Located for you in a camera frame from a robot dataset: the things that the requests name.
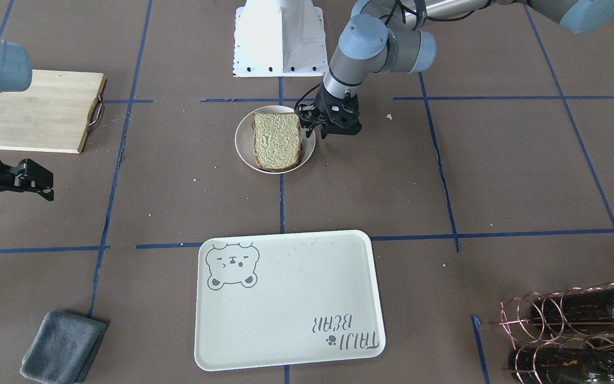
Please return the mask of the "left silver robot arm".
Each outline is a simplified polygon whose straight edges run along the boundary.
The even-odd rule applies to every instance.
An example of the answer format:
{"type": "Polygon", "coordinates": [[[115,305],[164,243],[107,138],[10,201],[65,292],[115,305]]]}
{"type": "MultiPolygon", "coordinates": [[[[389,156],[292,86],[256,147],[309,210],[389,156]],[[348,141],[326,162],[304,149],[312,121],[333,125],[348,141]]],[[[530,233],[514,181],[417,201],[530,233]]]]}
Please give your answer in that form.
{"type": "Polygon", "coordinates": [[[456,22],[493,1],[358,1],[338,39],[314,102],[294,111],[307,138],[361,131],[358,89],[373,73],[420,73],[435,60],[427,22],[456,22]]]}

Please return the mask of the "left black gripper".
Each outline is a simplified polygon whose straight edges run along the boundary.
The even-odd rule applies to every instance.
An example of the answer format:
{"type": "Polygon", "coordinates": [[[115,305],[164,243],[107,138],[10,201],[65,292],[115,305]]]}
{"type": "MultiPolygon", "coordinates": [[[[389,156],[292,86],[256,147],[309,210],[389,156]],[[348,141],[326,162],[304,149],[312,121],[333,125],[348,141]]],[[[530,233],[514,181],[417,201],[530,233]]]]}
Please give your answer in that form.
{"type": "Polygon", "coordinates": [[[356,135],[361,131],[358,95],[346,93],[342,98],[334,97],[322,84],[313,104],[297,104],[296,114],[306,138],[319,125],[322,140],[329,134],[356,135]]]}

